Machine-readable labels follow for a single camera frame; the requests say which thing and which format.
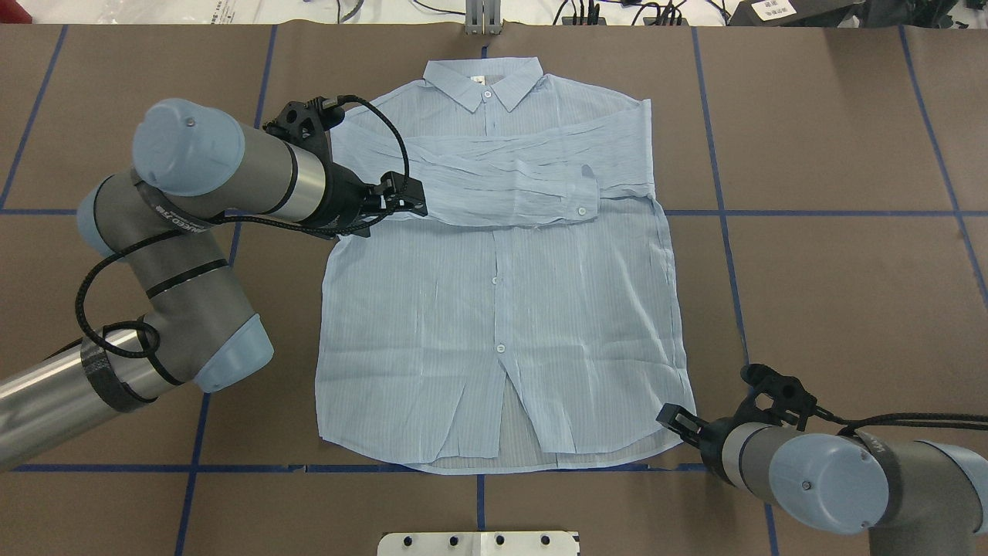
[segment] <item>table surface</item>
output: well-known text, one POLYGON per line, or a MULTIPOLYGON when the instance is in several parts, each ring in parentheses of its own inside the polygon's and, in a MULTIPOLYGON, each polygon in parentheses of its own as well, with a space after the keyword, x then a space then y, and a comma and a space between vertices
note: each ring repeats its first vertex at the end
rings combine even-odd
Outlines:
MULTIPOLYGON (((844 417, 986 413, 988 128, 971 115, 988 104, 988 34, 916 29, 2 28, 0 377, 78 336, 72 300, 98 256, 74 209, 127 168, 154 102, 257 125, 288 100, 373 98, 429 59, 482 51, 652 99, 703 417, 733 412, 747 361, 799 376, 844 417)), ((604 471, 437 477, 323 442, 312 382, 331 245, 250 226, 217 237, 275 359, 0 475, 5 553, 372 554, 391 531, 544 528, 579 531, 590 555, 866 554, 863 535, 809 529, 717 482, 687 446, 604 471)), ((96 283, 92 322, 145 311, 125 266, 96 283)), ((984 434, 875 432, 988 454, 984 434)))
MULTIPOLYGON (((320 23, 336 23, 336 0, 223 0, 236 2, 248 10, 236 23, 274 24, 289 20, 309 20, 320 23)), ((340 0, 344 14, 356 4, 356 0, 340 0)), ((738 0, 712 0, 734 13, 738 0)), ((463 11, 463 0, 423 0, 427 5, 453 11, 463 11)), ((208 23, 213 2, 204 0, 20 0, 22 6, 35 17, 37 23, 102 23, 120 16, 120 23, 175 24, 208 23)), ((956 21, 975 29, 988 28, 988 16, 983 10, 969 10, 960 0, 950 10, 956 21)), ((501 14, 505 21, 527 25, 550 25, 558 0, 502 0, 501 14)), ((719 12, 707 0, 686 0, 681 7, 684 17, 693 26, 723 26, 719 12)), ((637 7, 622 7, 605 2, 601 5, 601 17, 608 25, 629 25, 638 11, 637 7)), ((572 10, 563 10, 569 16, 572 10)), ((652 16, 646 10, 642 16, 652 16)), ((416 6, 411 0, 366 0, 363 8, 348 24, 424 24, 461 22, 462 16, 441 14, 416 6)))

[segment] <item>shirt collar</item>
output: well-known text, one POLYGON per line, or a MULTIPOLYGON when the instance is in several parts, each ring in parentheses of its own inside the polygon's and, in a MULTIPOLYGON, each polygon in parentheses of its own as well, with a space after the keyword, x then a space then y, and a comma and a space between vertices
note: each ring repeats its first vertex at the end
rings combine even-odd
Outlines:
POLYGON ((490 89, 511 112, 542 78, 542 66, 538 58, 432 60, 423 78, 466 110, 476 112, 487 87, 471 80, 472 75, 504 75, 490 89))

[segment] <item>blue plastic cover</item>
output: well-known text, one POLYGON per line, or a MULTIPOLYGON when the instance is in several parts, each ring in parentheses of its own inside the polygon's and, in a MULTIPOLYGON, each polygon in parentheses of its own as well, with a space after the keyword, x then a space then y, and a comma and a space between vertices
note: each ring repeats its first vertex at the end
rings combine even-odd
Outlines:
POLYGON ((255 314, 226 340, 193 380, 203 392, 216 392, 254 374, 274 354, 261 316, 255 314))
POLYGON ((151 107, 133 136, 133 166, 165 193, 195 197, 230 179, 244 156, 244 133, 232 116, 185 99, 151 107))
POLYGON ((89 195, 82 200, 82 203, 79 204, 79 209, 75 212, 75 225, 79 228, 79 235, 82 235, 86 243, 89 243, 90 247, 96 249, 96 252, 104 257, 114 254, 110 246, 103 241, 100 230, 96 227, 96 195, 106 182, 107 180, 105 179, 100 185, 93 188, 89 192, 89 195))

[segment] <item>silver metal tube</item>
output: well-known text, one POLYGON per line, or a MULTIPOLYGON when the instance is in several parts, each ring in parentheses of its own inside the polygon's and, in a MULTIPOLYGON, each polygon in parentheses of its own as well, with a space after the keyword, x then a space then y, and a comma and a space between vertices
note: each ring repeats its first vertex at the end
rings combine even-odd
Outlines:
MULTIPOLYGON (((141 349, 133 330, 111 332, 108 340, 123 349, 141 349)), ((155 398, 175 388, 147 359, 110 355, 110 362, 117 376, 143 398, 155 398)), ((0 383, 0 471, 118 415, 89 384, 79 347, 50 357, 0 383)))

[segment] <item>robotic arm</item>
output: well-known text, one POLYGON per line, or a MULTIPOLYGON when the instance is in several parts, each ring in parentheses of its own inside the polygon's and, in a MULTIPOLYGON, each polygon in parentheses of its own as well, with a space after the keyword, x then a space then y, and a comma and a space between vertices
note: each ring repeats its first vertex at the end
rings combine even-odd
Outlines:
POLYGON ((133 140, 133 169, 104 180, 77 213, 83 237, 109 257, 87 276, 76 301, 86 335, 0 383, 0 470, 185 382, 214 392, 271 360, 261 319, 210 227, 247 221, 324 238, 367 236, 370 225, 395 212, 427 214, 400 135, 367 101, 291 102, 265 132, 181 99, 147 112, 133 140), (365 184, 333 162, 326 132, 343 121, 348 102, 368 106, 394 132, 404 174, 387 172, 379 184, 365 184), (229 208, 281 222, 226 216, 229 208), (99 333, 85 319, 85 290, 123 255, 153 311, 99 333))
POLYGON ((856 430, 872 419, 839 419, 798 379, 766 365, 748 365, 741 377, 752 390, 733 417, 706 422, 666 404, 657 418, 700 450, 711 473, 811 527, 867 530, 873 556, 974 554, 974 535, 988 532, 983 457, 959 446, 886 442, 856 430), (756 400, 763 395, 772 406, 761 410, 756 400), (842 432, 854 436, 805 432, 810 417, 847 424, 842 432))

